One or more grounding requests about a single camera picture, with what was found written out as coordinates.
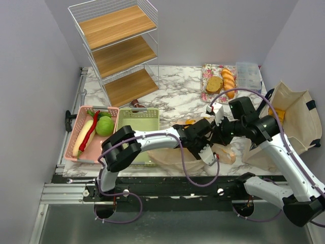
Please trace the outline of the orange plastic grocery bag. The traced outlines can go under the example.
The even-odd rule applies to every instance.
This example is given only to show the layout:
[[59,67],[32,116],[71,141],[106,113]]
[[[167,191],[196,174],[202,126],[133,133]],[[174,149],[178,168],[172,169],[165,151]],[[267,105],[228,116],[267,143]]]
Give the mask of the orange plastic grocery bag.
[[[219,162],[232,165],[235,163],[236,155],[231,150],[230,146],[223,146],[214,144],[212,151],[219,155]],[[181,150],[180,148],[163,148],[147,151],[150,159],[162,168],[176,169],[183,172],[182,161],[181,161]],[[184,160],[186,171],[188,174],[193,175],[199,172],[205,166],[210,168],[209,165],[205,164],[202,160],[197,160],[187,148],[184,149]]]

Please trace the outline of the orange baguette bread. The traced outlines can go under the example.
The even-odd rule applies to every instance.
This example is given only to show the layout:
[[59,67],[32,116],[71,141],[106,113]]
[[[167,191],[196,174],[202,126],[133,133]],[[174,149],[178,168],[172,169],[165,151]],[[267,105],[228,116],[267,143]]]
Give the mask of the orange baguette bread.
[[235,79],[229,69],[223,68],[221,70],[221,76],[223,78],[223,88],[225,91],[236,87]]

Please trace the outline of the green vegetable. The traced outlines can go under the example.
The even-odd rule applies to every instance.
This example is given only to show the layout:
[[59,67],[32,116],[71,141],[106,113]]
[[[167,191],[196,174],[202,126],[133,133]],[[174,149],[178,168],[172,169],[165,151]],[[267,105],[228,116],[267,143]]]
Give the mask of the green vegetable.
[[100,136],[110,136],[114,131],[114,126],[114,121],[110,117],[103,116],[97,122],[95,130]]

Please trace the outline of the red chili pepper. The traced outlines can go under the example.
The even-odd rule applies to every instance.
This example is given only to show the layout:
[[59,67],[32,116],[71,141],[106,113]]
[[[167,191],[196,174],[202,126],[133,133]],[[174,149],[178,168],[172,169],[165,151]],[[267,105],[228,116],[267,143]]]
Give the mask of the red chili pepper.
[[87,146],[87,143],[88,143],[88,141],[90,139],[90,136],[92,135],[93,131],[95,130],[95,127],[96,127],[96,124],[97,124],[97,121],[98,121],[99,113],[100,113],[100,111],[98,110],[94,114],[93,123],[92,123],[91,127],[89,128],[89,130],[87,131],[86,135],[84,136],[82,143],[79,146],[79,150],[78,150],[78,153],[77,153],[77,158],[79,158],[80,155],[84,152],[84,150],[85,150],[85,148]]

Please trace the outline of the white daikon radish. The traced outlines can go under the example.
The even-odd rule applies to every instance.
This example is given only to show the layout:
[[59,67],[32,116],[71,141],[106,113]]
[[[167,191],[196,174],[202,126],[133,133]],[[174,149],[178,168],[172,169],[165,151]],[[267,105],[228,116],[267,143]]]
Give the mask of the white daikon radish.
[[105,111],[92,111],[88,110],[87,114],[92,117],[88,120],[81,129],[75,145],[73,147],[72,156],[79,158],[80,155],[86,150],[95,134],[102,137],[110,136],[114,131],[114,121],[111,114]]

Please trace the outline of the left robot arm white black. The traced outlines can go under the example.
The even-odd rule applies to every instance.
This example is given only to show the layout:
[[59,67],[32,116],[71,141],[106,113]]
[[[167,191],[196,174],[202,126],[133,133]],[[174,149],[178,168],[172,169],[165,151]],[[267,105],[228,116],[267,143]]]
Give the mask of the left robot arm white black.
[[211,130],[211,124],[205,118],[192,125],[176,124],[159,131],[136,131],[129,125],[123,126],[102,143],[102,154],[98,158],[102,168],[97,177],[95,195],[102,201],[109,200],[118,173],[130,166],[145,151],[180,148],[182,164],[185,164],[186,148],[196,159],[212,166],[218,162],[218,157],[206,137]]

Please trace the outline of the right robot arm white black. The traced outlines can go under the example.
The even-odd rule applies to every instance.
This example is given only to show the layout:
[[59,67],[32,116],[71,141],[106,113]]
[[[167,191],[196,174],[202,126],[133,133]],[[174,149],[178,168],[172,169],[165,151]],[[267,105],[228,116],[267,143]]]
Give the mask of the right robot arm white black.
[[229,103],[234,121],[226,118],[223,106],[211,103],[206,112],[214,116],[212,142],[227,145],[234,137],[246,137],[276,164],[289,187],[266,182],[252,173],[245,173],[234,185],[239,199],[259,197],[281,209],[296,226],[303,227],[324,212],[324,183],[306,166],[289,143],[278,121],[267,115],[259,118],[251,100],[240,97]]

